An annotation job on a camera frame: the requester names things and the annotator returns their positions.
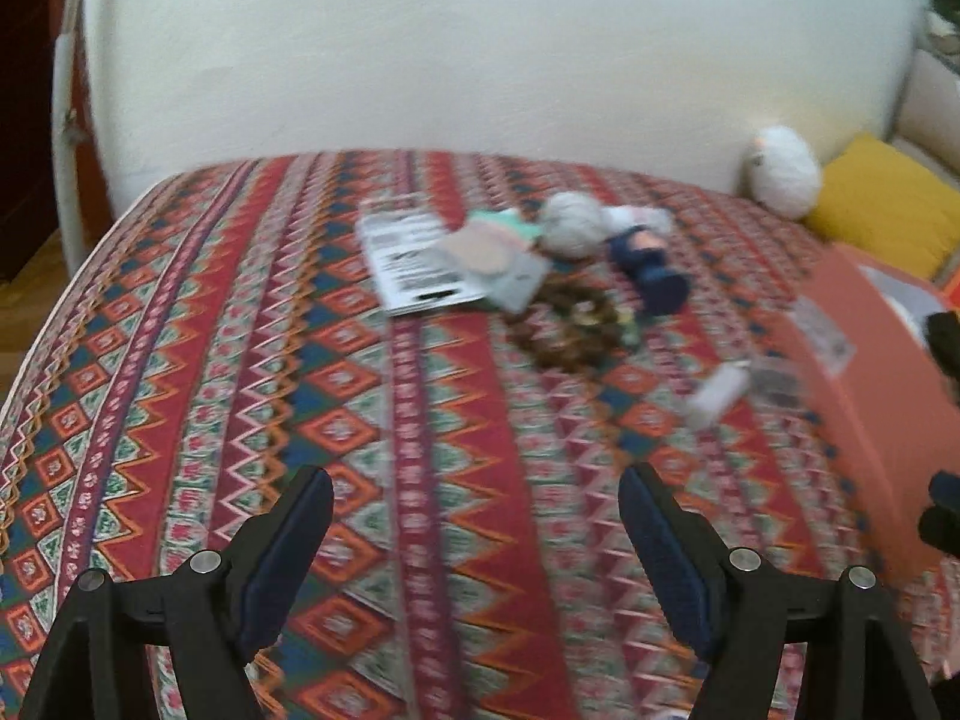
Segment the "blue hooded figurine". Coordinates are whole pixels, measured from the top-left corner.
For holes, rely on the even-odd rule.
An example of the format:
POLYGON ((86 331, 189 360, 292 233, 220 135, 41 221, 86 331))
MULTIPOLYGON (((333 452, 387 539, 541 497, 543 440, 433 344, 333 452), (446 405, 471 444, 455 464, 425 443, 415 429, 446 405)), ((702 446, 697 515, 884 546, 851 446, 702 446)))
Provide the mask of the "blue hooded figurine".
POLYGON ((683 309, 692 285, 670 265, 665 241, 644 226, 630 227, 607 241, 610 260, 640 296, 645 316, 672 316, 683 309))

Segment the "grey packaged puff card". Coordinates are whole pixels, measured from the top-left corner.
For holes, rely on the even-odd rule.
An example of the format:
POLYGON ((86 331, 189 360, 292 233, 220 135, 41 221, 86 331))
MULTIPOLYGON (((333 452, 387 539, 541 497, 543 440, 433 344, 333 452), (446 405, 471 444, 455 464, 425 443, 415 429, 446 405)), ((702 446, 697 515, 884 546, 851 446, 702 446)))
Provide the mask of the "grey packaged puff card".
POLYGON ((534 244, 466 218, 451 229, 423 193, 359 205, 356 235, 382 310, 400 317, 487 301, 517 316, 551 270, 534 244))

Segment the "pink cardboard box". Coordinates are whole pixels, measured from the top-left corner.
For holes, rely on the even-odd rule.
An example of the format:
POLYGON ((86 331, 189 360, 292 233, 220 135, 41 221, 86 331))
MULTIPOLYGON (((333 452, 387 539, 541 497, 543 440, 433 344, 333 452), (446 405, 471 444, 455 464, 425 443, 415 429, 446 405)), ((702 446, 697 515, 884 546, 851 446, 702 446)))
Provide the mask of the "pink cardboard box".
POLYGON ((918 522, 931 476, 958 470, 958 406, 924 340, 946 309, 932 284, 832 244, 773 325, 896 585, 940 561, 918 522))

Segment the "clear plastic case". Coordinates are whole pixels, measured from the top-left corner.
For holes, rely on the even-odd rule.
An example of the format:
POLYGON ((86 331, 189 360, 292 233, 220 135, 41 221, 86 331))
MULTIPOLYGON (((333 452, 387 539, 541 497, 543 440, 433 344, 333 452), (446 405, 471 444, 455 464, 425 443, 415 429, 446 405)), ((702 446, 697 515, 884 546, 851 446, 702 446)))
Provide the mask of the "clear plastic case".
POLYGON ((804 388, 789 361, 778 356, 755 356, 748 363, 748 392, 761 405, 775 410, 799 411, 804 388))

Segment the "grey cylinder tube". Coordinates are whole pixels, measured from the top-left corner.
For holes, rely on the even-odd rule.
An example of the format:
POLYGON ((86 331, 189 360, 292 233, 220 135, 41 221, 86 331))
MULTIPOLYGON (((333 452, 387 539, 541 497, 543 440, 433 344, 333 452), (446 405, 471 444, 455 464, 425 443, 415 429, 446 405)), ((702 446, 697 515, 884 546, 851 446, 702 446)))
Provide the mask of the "grey cylinder tube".
POLYGON ((745 397, 748 388, 750 362, 723 362, 686 399, 686 424, 695 431, 708 429, 745 397))

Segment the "yellow cushion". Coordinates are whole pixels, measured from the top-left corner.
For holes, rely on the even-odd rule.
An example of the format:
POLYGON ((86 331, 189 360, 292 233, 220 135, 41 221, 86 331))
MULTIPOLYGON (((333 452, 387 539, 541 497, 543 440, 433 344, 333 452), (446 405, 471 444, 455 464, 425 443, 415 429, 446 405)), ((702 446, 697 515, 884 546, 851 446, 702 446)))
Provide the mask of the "yellow cushion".
POLYGON ((874 259, 932 281, 958 247, 958 190, 870 133, 822 169, 804 224, 874 259))

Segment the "white fluffy chick plush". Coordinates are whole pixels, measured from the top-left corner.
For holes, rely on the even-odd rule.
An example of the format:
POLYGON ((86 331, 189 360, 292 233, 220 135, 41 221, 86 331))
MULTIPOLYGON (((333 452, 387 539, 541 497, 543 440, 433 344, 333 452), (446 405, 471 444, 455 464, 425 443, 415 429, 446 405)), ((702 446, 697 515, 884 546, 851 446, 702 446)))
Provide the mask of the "white fluffy chick plush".
POLYGON ((799 133, 784 125, 760 128, 748 148, 747 179, 755 202, 785 220, 800 221, 822 192, 822 167, 799 133))

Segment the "grey felt ball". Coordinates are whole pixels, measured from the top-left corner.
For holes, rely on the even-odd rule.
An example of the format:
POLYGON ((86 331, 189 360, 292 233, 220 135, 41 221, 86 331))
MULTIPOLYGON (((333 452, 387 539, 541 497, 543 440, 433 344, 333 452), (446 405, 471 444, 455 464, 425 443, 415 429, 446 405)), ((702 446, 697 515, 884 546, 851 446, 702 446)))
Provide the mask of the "grey felt ball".
POLYGON ((583 192, 556 192, 537 216, 540 247, 566 260, 590 259, 607 238, 607 221, 599 200, 583 192))

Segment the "patterned red bedspread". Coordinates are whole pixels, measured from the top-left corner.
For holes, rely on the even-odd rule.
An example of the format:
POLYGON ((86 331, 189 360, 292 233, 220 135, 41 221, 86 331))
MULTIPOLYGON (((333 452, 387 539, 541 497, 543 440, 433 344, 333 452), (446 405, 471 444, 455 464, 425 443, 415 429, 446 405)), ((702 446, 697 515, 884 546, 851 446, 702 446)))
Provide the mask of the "patterned red bedspread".
POLYGON ((334 520, 280 640, 272 718, 636 718, 685 707, 620 523, 646 460, 732 544, 835 577, 869 554, 814 413, 736 406, 692 433, 711 367, 770 351, 820 255, 752 202, 631 172, 441 151, 206 167, 153 188, 55 304, 2 411, 2 712, 88 567, 117 580, 221 548, 300 466, 334 520), (539 371, 488 310, 394 323, 359 205, 420 192, 449 224, 560 188, 669 211, 678 316, 589 374, 539 371))

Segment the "pastel eraser pack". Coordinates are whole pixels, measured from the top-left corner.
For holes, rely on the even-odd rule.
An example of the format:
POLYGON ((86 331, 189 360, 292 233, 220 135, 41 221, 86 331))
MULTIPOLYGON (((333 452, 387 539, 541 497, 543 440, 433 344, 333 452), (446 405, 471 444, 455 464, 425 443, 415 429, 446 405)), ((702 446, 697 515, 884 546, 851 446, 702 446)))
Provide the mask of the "pastel eraser pack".
POLYGON ((501 211, 473 210, 467 215, 467 220, 488 224, 501 231, 509 232, 519 241, 529 245, 534 244, 542 232, 542 228, 537 223, 526 220, 523 213, 516 208, 501 211))

